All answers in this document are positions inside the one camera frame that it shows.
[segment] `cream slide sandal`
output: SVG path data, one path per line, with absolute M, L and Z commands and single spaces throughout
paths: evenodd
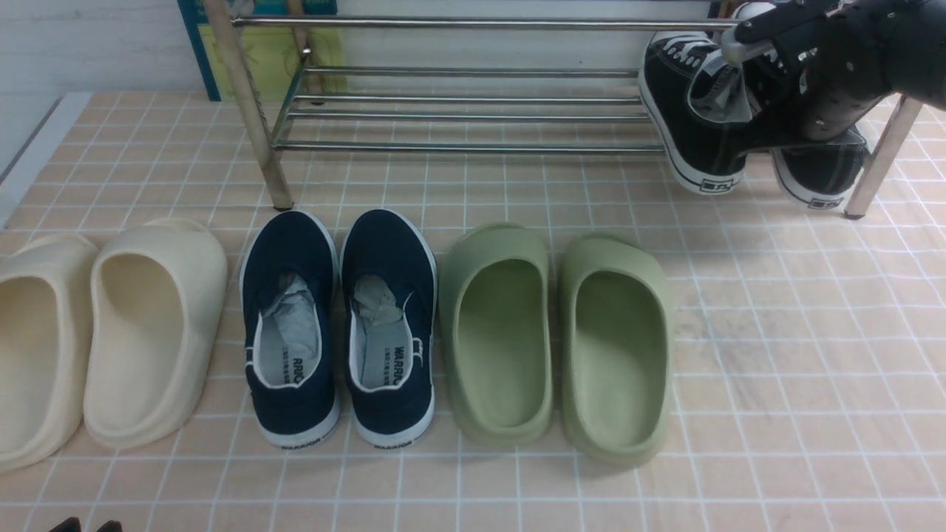
M 217 239 L 191 220 L 155 220 L 109 242 L 92 270 L 85 425 L 124 449 L 177 430 L 201 395 L 226 293 Z
M 82 420 L 97 251 L 53 235 L 0 264 L 0 472 L 46 458 Z

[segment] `robotic hand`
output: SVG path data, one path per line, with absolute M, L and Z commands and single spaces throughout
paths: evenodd
M 835 5 L 794 0 L 723 34 L 728 61 L 774 48 L 788 73 L 757 116 L 760 131 L 778 123 L 789 144 L 844 144 L 848 128 L 890 94 L 946 109 L 946 0 L 856 0 L 828 12 Z

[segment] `slide sandal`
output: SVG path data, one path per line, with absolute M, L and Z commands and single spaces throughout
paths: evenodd
M 488 224 L 450 250 L 440 277 L 447 388 L 471 440 L 509 447 L 552 420 L 549 254 L 533 231 Z
M 560 272 L 565 432 L 592 458 L 644 464 L 663 444 L 671 395 L 667 277 L 655 258 L 605 234 L 573 242 Z
M 97 253 L 53 235 L 0 265 L 0 472 L 46 458 L 82 420 Z
M 177 430 L 201 395 L 227 284 L 199 223 L 156 220 L 109 242 L 92 271 L 85 425 L 124 449 Z

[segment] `navy canvas shoe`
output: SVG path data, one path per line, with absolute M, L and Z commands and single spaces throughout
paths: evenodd
M 433 253 L 403 216 L 367 212 L 342 247 L 342 292 L 355 426 L 379 449 L 411 445 L 433 420 Z
M 267 223 L 243 263 L 246 379 L 260 429 L 276 447 L 315 445 L 339 420 L 328 340 L 338 269 L 328 231 L 301 211 Z

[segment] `shoe rack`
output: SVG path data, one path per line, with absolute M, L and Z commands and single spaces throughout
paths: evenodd
M 289 15 L 234 15 L 239 12 L 239 1 L 231 10 L 226 0 L 204 0 L 207 18 L 214 31 L 219 53 L 230 75 L 247 135 L 253 145 L 254 155 L 262 168 L 263 178 L 276 210 L 288 210 L 293 200 L 279 160 L 282 151 L 360 151 L 386 153 L 493 153 L 493 154 L 572 154 L 572 155 L 662 155 L 660 145 L 593 146 L 560 144 L 464 144 L 464 143 L 395 143 L 395 142 L 325 142 L 289 140 L 290 124 L 296 120 L 420 120 L 425 122 L 647 122 L 645 113 L 619 115 L 486 115 L 486 114 L 441 114 L 416 112 L 372 112 L 333 111 L 330 104 L 342 103 L 415 103 L 415 104 L 493 104 L 515 106 L 575 105 L 586 108 L 594 105 L 640 106 L 637 97 L 579 98 L 562 96 L 557 98 L 508 97 L 508 96 L 398 96 L 363 93 L 323 94 L 318 90 L 320 76 L 375 76 L 375 77 L 452 77 L 494 79 L 629 79 L 637 77 L 635 69 L 533 69 L 533 68 L 440 68 L 399 66 L 320 66 L 314 61 L 312 44 L 308 33 L 316 27 L 322 28 L 376 28 L 376 29 L 502 29 L 520 31 L 573 30 L 581 31 L 665 31 L 698 30 L 721 31 L 734 25 L 733 21 L 720 20 L 638 20 L 638 19 L 482 19 L 482 18 L 433 18 L 433 17 L 352 17 L 305 15 L 302 0 L 286 0 Z M 270 128 L 259 102 L 240 45 L 239 32 L 244 27 L 290 27 L 293 30 L 299 52 L 299 62 L 289 91 L 272 128 Z M 323 103 L 318 109 L 303 109 L 303 103 Z M 903 141 L 910 133 L 913 122 L 922 109 L 922 103 L 901 97 L 873 153 L 867 158 L 864 171 L 851 193 L 845 216 L 858 220 L 867 214 L 881 182 L 893 164 Z

